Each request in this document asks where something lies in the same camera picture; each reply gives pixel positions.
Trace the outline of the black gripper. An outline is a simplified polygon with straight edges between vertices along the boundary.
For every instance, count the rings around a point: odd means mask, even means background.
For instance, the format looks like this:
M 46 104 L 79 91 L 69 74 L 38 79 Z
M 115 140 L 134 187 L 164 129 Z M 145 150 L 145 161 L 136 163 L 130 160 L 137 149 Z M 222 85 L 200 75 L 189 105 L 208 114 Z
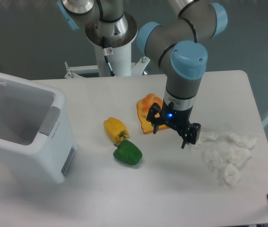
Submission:
M 157 133 L 162 124 L 176 130 L 183 139 L 181 148 L 184 149 L 186 144 L 196 144 L 201 130 L 201 124 L 189 122 L 191 111 L 192 107 L 183 111 L 170 109 L 165 102 L 163 102 L 161 109 L 158 103 L 153 103 L 146 120 L 151 123 L 154 134 Z

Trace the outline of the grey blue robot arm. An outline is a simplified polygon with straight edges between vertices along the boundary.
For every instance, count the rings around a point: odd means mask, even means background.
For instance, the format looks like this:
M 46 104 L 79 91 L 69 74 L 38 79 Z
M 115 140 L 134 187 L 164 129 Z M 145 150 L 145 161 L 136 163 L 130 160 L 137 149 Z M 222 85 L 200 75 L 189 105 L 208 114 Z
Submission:
M 202 41 L 223 32 L 225 8 L 206 0 L 172 0 L 177 22 L 164 27 L 149 22 L 138 28 L 122 0 L 59 0 L 57 5 L 72 29 L 84 28 L 94 45 L 101 77 L 131 76 L 131 44 L 167 76 L 162 105 L 151 105 L 147 121 L 153 131 L 161 125 L 178 132 L 183 145 L 195 144 L 201 126 L 189 117 L 206 71 L 208 53 Z

